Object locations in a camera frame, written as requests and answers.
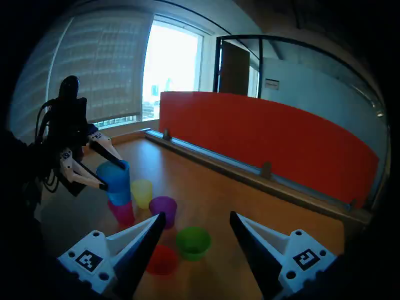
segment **yellow cup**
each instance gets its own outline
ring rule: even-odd
[[[153,197],[153,184],[146,179],[135,180],[130,184],[130,191],[139,208],[146,210]]]

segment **white roller blind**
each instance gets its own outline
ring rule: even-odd
[[[34,141],[36,117],[45,102],[51,61],[67,23],[53,27],[39,41],[23,68],[9,111],[9,129],[26,143]]]
[[[154,16],[137,11],[98,11],[74,17],[51,71],[48,98],[76,75],[87,98],[89,122],[140,115],[143,70]]]

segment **pink cup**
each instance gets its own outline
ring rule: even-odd
[[[120,225],[132,226],[134,224],[135,215],[131,201],[124,205],[114,205],[108,200],[108,207]]]
[[[156,197],[150,201],[148,208],[153,216],[165,213],[165,229],[172,228],[175,223],[175,215],[177,214],[177,203],[174,199],[167,196]]]

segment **orange partition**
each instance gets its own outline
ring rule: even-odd
[[[342,127],[284,104],[213,92],[162,92],[159,130],[361,207],[378,157]]]

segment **bright sky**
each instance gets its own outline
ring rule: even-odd
[[[193,91],[195,83],[198,38],[196,36],[153,25],[148,39],[143,75],[143,101],[151,98],[152,86],[163,92],[168,78],[173,91]]]

